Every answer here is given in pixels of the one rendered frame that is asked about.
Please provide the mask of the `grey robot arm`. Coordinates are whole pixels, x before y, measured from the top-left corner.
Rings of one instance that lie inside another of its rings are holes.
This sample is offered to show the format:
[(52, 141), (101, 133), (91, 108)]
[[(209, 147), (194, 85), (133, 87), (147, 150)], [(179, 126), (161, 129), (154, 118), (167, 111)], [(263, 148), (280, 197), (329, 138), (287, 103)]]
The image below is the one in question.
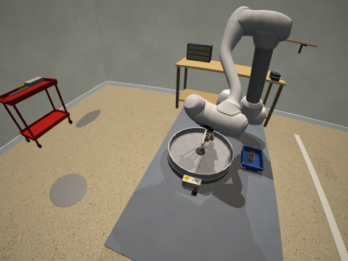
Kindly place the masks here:
[[(241, 135), (248, 124), (260, 125), (267, 113), (261, 95), (273, 49), (291, 32), (292, 20), (285, 14), (268, 10), (236, 9), (229, 18), (220, 46), (220, 62), (230, 90), (223, 90), (216, 105), (196, 94), (184, 103), (187, 115), (198, 125), (207, 125), (232, 136)], [(255, 45), (247, 94), (242, 98), (241, 83), (232, 60), (232, 51), (242, 36), (252, 36)]]

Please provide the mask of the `blue open tray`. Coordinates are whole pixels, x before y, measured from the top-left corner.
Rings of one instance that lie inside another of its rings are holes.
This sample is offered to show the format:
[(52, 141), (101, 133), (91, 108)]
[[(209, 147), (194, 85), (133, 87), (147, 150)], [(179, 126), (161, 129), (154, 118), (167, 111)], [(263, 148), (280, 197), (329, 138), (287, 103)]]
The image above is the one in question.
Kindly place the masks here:
[[(253, 162), (248, 161), (250, 152), (254, 152)], [(263, 150), (242, 145), (240, 169), (245, 169), (261, 174), (264, 170)]]

